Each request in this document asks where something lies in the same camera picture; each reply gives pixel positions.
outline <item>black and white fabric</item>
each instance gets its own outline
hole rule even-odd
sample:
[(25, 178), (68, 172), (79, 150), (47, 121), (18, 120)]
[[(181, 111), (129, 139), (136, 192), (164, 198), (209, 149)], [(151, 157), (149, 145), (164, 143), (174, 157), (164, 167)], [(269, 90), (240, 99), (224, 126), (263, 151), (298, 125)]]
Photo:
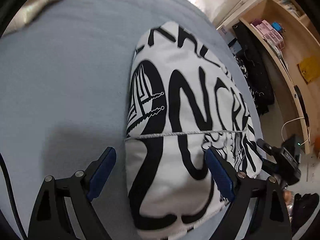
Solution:
[(209, 147), (237, 171), (259, 174), (250, 113), (232, 76), (177, 23), (139, 40), (129, 96), (127, 188), (142, 238), (178, 239), (227, 205), (204, 161)]

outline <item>blue gripper pad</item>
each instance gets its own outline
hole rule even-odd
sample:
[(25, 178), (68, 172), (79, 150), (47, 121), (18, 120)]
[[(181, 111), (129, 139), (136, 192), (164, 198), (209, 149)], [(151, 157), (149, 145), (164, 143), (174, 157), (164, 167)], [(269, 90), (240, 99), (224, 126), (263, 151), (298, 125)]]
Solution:
[(90, 190), (87, 193), (87, 199), (91, 202), (100, 195), (104, 184), (106, 183), (113, 167), (116, 164), (116, 150), (110, 147), (110, 150), (99, 168), (90, 179)]
[(218, 186), (218, 190), (221, 195), (228, 199), (230, 202), (235, 198), (235, 194), (233, 192), (233, 182), (228, 176), (226, 170), (223, 168), (217, 157), (212, 152), (212, 149), (209, 148), (205, 153), (205, 162), (211, 172), (212, 178)]

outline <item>black cable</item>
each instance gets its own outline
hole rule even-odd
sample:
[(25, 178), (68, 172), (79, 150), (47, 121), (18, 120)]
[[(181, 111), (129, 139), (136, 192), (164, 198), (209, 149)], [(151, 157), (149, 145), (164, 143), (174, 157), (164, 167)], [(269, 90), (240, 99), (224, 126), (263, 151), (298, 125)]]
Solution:
[(8, 196), (9, 196), (12, 212), (13, 212), (13, 215), (14, 215), (14, 219), (16, 220), (17, 226), (19, 228), (19, 231), (20, 231), (20, 233), (22, 235), (23, 240), (27, 240), (28, 238), (27, 238), (27, 235), (26, 235), (26, 233), (25, 233), (25, 231), (23, 229), (23, 226), (21, 224), (21, 220), (20, 220), (20, 217), (19, 217), (19, 214), (18, 214), (16, 202), (14, 201), (13, 190), (12, 190), (9, 173), (8, 173), (8, 170), (7, 170), (7, 166), (4, 163), (4, 159), (2, 158), (1, 152), (0, 152), (0, 167), (1, 167), (2, 172), (3, 172), (5, 184), (7, 185)]

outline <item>silver bolt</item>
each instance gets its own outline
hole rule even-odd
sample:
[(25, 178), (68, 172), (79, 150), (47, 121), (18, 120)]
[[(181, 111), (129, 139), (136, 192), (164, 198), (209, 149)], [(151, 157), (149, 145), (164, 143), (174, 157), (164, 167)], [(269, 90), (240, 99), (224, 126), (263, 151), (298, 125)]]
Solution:
[(275, 177), (270, 176), (269, 177), (269, 181), (272, 182), (272, 183), (275, 183), (277, 180), (276, 180)]
[(247, 174), (245, 174), (243, 171), (239, 171), (238, 172), (238, 177), (241, 179), (244, 179), (247, 176)]
[(83, 174), (84, 174), (83, 171), (77, 171), (77, 172), (75, 173), (75, 176), (79, 178), (79, 177), (82, 177)]
[(52, 176), (46, 176), (45, 178), (44, 178), (44, 181), (45, 182), (49, 182), (49, 181), (51, 181), (52, 180)]

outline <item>blue-gray surface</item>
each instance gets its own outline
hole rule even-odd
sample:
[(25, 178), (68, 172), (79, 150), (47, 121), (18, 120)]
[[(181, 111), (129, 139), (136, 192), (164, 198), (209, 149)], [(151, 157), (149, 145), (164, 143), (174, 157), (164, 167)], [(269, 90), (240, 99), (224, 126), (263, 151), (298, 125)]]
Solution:
[[(256, 136), (262, 137), (241, 70), (218, 32), (192, 4), (63, 0), (30, 26), (0, 40), (0, 151), (25, 230), (46, 175), (71, 176), (113, 146), (117, 163), (93, 206), (114, 240), (139, 239), (124, 167), (129, 72), (140, 36), (171, 20), (195, 34), (227, 66), (247, 102)], [(2, 176), (0, 209), (18, 231)], [(222, 216), (223, 212), (183, 239), (209, 239)], [(79, 226), (74, 226), (80, 236)]]

